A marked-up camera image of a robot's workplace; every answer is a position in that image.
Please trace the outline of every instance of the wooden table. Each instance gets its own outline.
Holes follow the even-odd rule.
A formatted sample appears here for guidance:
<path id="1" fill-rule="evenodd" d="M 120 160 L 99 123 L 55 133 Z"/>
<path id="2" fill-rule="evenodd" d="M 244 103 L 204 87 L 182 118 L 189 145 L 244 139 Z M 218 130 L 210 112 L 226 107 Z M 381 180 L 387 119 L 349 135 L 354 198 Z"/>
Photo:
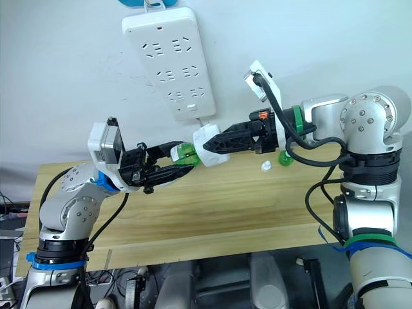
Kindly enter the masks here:
<path id="1" fill-rule="evenodd" d="M 331 160 L 339 148 L 327 145 L 315 151 L 297 150 L 316 160 Z M 134 267 L 209 258 L 276 248 L 322 243 L 319 224 L 304 206 L 308 188 L 326 173 L 325 168 L 294 162 L 290 167 L 277 162 L 279 152 L 232 154 L 230 161 L 214 167 L 198 166 L 176 182 L 130 194 L 124 210 L 100 235 L 89 253 L 88 270 Z M 170 161 L 162 159 L 161 165 Z M 263 161 L 273 168 L 261 171 Z M 38 242 L 39 201 L 48 182 L 60 171 L 80 162 L 42 165 L 33 192 L 19 255 L 17 275 L 25 275 L 25 256 L 35 252 Z M 339 170 L 332 177 L 339 177 Z M 338 185 L 329 186 L 332 196 Z M 93 233 L 120 205 L 123 193 L 106 199 Z M 332 206 L 315 191 L 315 211 L 332 221 Z"/>

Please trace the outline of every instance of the black cable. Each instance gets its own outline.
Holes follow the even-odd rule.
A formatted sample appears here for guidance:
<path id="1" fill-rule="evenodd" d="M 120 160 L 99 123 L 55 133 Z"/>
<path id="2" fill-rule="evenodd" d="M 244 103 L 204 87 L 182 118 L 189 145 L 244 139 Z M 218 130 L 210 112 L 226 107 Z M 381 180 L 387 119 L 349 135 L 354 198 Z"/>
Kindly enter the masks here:
<path id="1" fill-rule="evenodd" d="M 6 202 L 6 200 L 8 200 L 13 206 L 15 206 L 15 204 L 13 203 L 13 201 L 10 198 L 5 196 L 1 191 L 0 191 L 0 196 L 3 199 L 3 205 L 5 207 L 5 213 L 2 216 L 0 216 L 0 218 L 2 218 L 2 217 L 6 216 L 8 214 L 7 213 L 7 202 Z"/>
<path id="2" fill-rule="evenodd" d="M 155 271 L 152 269 L 150 269 L 149 268 L 149 271 L 152 273 L 152 275 L 153 275 L 153 278 L 154 278 L 154 283 L 156 284 L 156 290 L 157 290 L 157 295 L 159 295 L 159 284 L 158 284 L 158 282 L 157 282 L 157 278 L 156 278 L 156 274 L 155 274 Z"/>
<path id="3" fill-rule="evenodd" d="M 297 160 L 298 162 L 301 162 L 303 164 L 306 165 L 311 165 L 311 166 L 318 166 L 318 167 L 329 167 L 332 165 L 337 165 L 340 163 L 343 163 L 345 161 L 351 160 L 350 157 L 344 156 L 344 154 L 346 154 L 346 143 L 344 142 L 344 140 L 338 138 L 338 137 L 328 137 L 328 138 L 324 138 L 320 141 L 314 142 L 312 144 L 307 144 L 301 137 L 300 135 L 305 135 L 308 134 L 310 132 L 314 131 L 314 128 L 312 127 L 311 131 L 309 131 L 308 133 L 301 133 L 298 134 L 296 132 L 296 130 L 292 127 L 291 123 L 288 121 L 288 119 L 285 117 L 285 115 L 283 114 L 283 111 L 281 109 L 281 107 L 279 106 L 279 103 L 277 102 L 277 99 L 275 97 L 275 95 L 273 94 L 272 90 L 270 89 L 269 83 L 266 81 L 266 79 L 256 73 L 254 75 L 253 81 L 255 82 L 256 85 L 260 86 L 263 88 L 263 91 L 265 92 L 270 105 L 272 106 L 272 108 L 274 109 L 275 114 L 277 115 L 279 121 L 282 123 L 282 126 L 284 127 L 284 129 L 287 131 L 287 133 L 290 135 L 290 138 L 288 138 L 289 141 L 289 150 L 288 150 L 288 141 L 286 141 L 286 150 L 288 151 L 288 154 L 294 158 L 295 160 Z M 333 161 L 329 161 L 329 162 L 319 162 L 319 161 L 313 161 L 313 160 L 308 160 L 305 159 L 301 156 L 298 156 L 297 154 L 295 154 L 292 151 L 292 148 L 290 147 L 290 144 L 295 141 L 299 146 L 301 146 L 304 149 L 308 149 L 308 150 L 312 150 L 315 148 L 318 148 L 319 146 L 322 146 L 324 144 L 330 143 L 330 142 L 335 142 L 338 143 L 341 146 L 341 156 L 338 157 L 336 160 Z"/>
<path id="4" fill-rule="evenodd" d="M 126 295 L 123 294 L 122 291 L 120 291 L 120 288 L 122 288 L 122 289 L 125 290 L 125 291 L 126 291 L 126 288 L 125 288 L 124 286 L 122 286 L 122 285 L 119 284 L 120 278 L 123 277 L 123 276 L 126 275 L 126 274 L 132 274 L 132 273 L 133 273 L 135 276 L 138 275 L 138 273 L 135 272 L 134 270 L 127 270 L 127 271 L 125 271 L 125 272 L 119 271 L 119 273 L 118 273 L 118 275 L 117 275 L 117 277 L 116 277 L 116 288 L 117 288 L 117 292 L 118 292 L 122 297 L 126 297 Z"/>
<path id="5" fill-rule="evenodd" d="M 335 168 L 336 168 L 336 165 L 335 165 L 335 166 L 331 166 L 331 167 L 329 168 L 329 171 L 328 171 L 328 172 L 326 173 L 326 175 L 323 177 L 323 180 L 328 180 L 329 177 L 330 177 L 330 175 L 332 175 L 333 170 L 334 170 Z M 332 205 L 334 205 L 333 198 L 329 195 L 328 191 L 326 191 L 326 189 L 325 189 L 325 187 L 324 187 L 324 184 L 321 185 L 321 190 L 322 190 L 323 195 L 325 195 L 325 197 L 332 203 Z"/>
<path id="6" fill-rule="evenodd" d="M 116 279 L 114 279 L 114 280 L 112 281 L 111 285 L 109 286 L 108 290 L 107 290 L 106 293 L 104 294 L 104 297 L 103 297 L 103 298 L 105 298 L 107 295 L 109 295 L 110 289 L 111 289 L 111 293 L 113 293 L 113 291 L 115 290 L 115 284 L 116 284 Z"/>
<path id="7" fill-rule="evenodd" d="M 64 171 L 61 171 L 59 174 L 57 174 L 56 176 L 54 176 L 54 178 L 49 182 L 49 184 L 47 185 L 47 187 L 45 188 L 43 195 L 41 196 L 40 199 L 40 206 L 39 206 L 39 232 L 41 230 L 41 221 L 40 221 L 40 209 L 43 206 L 44 202 L 46 201 L 47 195 L 50 192 L 50 189 L 53 187 L 53 185 L 55 184 L 55 182 L 57 180 L 59 180 L 59 178 L 63 175 L 65 175 L 68 171 L 70 171 L 71 167 L 68 169 L 65 169 Z"/>
<path id="8" fill-rule="evenodd" d="M 80 289 L 82 290 L 84 299 L 86 301 L 86 308 L 93 309 L 93 303 L 91 302 L 90 294 L 86 285 L 86 271 L 84 267 L 81 266 L 78 268 L 80 274 Z"/>
<path id="9" fill-rule="evenodd" d="M 329 169 L 327 174 L 331 174 L 333 171 L 332 167 Z M 344 240 L 341 238 L 341 236 L 336 233 L 326 222 L 324 222 L 320 217 L 318 217 L 318 215 L 316 215 L 316 213 L 314 212 L 314 210 L 311 208 L 310 206 L 310 202 L 309 202 L 309 197 L 312 194 L 312 192 L 314 192 L 316 190 L 316 188 L 320 187 L 322 184 L 323 185 L 327 185 L 329 183 L 342 183 L 342 182 L 347 182 L 352 175 L 346 175 L 343 178 L 340 179 L 332 179 L 332 180 L 322 180 L 316 184 L 314 184 L 313 186 L 311 186 L 308 190 L 308 192 L 306 193 L 306 196 L 304 197 L 304 203 L 306 205 L 306 209 L 308 209 L 308 212 L 310 213 L 310 215 L 312 217 L 314 217 L 314 219 L 316 221 L 318 221 L 330 234 L 332 234 L 336 240 L 341 244 L 344 245 Z"/>
<path id="10" fill-rule="evenodd" d="M 303 132 L 300 132 L 300 135 L 306 135 L 306 134 L 311 133 L 313 131 L 314 131 L 313 128 L 307 129 L 307 130 L 304 130 Z M 310 166 L 316 166 L 316 167 L 331 167 L 331 166 L 334 166 L 334 165 L 339 165 L 343 162 L 353 160 L 351 158 L 351 156 L 348 155 L 348 154 L 341 154 L 338 158 L 336 158 L 332 161 L 323 161 L 323 162 L 321 162 L 321 161 L 309 160 L 309 159 L 303 158 L 302 156 L 299 156 L 297 153 L 294 152 L 294 150 L 292 149 L 292 142 L 293 141 L 294 140 L 293 140 L 292 137 L 289 137 L 287 139 L 286 147 L 285 147 L 286 151 L 293 159 L 295 159 L 298 162 L 301 162 L 302 164 L 306 164 L 306 165 L 310 165 Z"/>
<path id="11" fill-rule="evenodd" d="M 347 309 L 348 301 L 353 293 L 353 286 L 351 283 L 345 285 L 339 295 L 336 297 L 337 309 Z"/>
<path id="12" fill-rule="evenodd" d="M 124 198 L 118 209 L 115 211 L 114 214 L 111 215 L 111 217 L 96 231 L 96 233 L 93 235 L 92 238 L 88 241 L 86 246 L 84 246 L 82 253 L 80 254 L 81 257 L 86 257 L 86 253 L 89 250 L 89 248 L 92 246 L 92 244 L 95 242 L 96 238 L 99 237 L 99 235 L 104 231 L 106 227 L 117 217 L 117 215 L 122 211 L 124 206 L 127 203 L 127 199 L 129 198 L 129 193 L 125 193 Z"/>

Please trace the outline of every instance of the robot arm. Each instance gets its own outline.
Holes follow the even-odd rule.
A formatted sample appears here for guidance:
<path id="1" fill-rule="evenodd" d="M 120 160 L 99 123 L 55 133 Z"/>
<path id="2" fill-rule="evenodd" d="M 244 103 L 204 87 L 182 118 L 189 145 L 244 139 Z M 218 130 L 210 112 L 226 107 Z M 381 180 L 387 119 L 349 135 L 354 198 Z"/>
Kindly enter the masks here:
<path id="1" fill-rule="evenodd" d="M 40 209 L 39 246 L 28 255 L 32 267 L 20 308 L 91 307 L 79 281 L 101 203 L 120 191 L 129 193 L 140 187 L 150 194 L 154 186 L 186 175 L 193 165 L 156 165 L 157 159 L 170 156 L 171 148 L 180 143 L 151 148 L 140 143 L 126 151 L 115 118 L 93 126 L 88 141 L 93 163 L 71 168 L 57 193 Z"/>
<path id="2" fill-rule="evenodd" d="M 265 85 L 256 76 L 263 78 Z M 269 98 L 275 113 L 255 111 L 249 122 L 229 127 L 203 147 L 216 153 L 247 149 L 267 153 L 286 148 L 304 164 L 339 164 L 344 178 L 340 181 L 342 194 L 333 201 L 332 232 L 344 243 L 350 258 L 356 308 L 409 308 L 412 256 L 398 248 L 394 238 L 401 184 L 397 173 L 402 149 L 399 129 L 411 113 L 409 97 L 399 88 L 383 86 L 350 98 L 341 94 L 313 98 L 281 110 L 280 91 L 258 62 L 250 67 L 245 80 L 261 101 Z M 285 129 L 278 131 L 280 122 Z M 305 141 L 296 138 L 305 132 Z M 342 146 L 335 163 L 303 160 L 288 148 L 290 142 L 297 142 L 313 149 L 327 140 Z"/>

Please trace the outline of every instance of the power strip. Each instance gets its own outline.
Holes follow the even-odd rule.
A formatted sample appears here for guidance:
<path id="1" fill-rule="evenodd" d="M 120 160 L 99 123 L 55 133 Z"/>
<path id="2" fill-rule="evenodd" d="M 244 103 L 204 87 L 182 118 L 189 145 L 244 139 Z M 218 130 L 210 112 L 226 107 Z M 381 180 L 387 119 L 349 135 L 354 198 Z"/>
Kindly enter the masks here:
<path id="1" fill-rule="evenodd" d="M 129 16 L 124 35 L 176 120 L 216 113 L 194 12 L 187 7 Z"/>

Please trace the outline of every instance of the blue ring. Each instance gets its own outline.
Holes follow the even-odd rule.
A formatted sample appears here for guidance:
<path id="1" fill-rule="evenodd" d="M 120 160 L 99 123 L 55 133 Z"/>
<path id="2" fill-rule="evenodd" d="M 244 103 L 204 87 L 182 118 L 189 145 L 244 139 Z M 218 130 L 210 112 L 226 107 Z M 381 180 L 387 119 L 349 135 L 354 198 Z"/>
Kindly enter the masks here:
<path id="1" fill-rule="evenodd" d="M 31 252 L 26 255 L 26 260 L 28 262 L 32 262 L 32 267 L 34 269 L 39 270 L 63 270 L 63 269 L 73 269 L 83 267 L 86 264 L 86 261 L 76 261 L 71 263 L 63 263 L 63 264 L 42 264 L 38 263 L 34 260 L 35 253 Z"/>

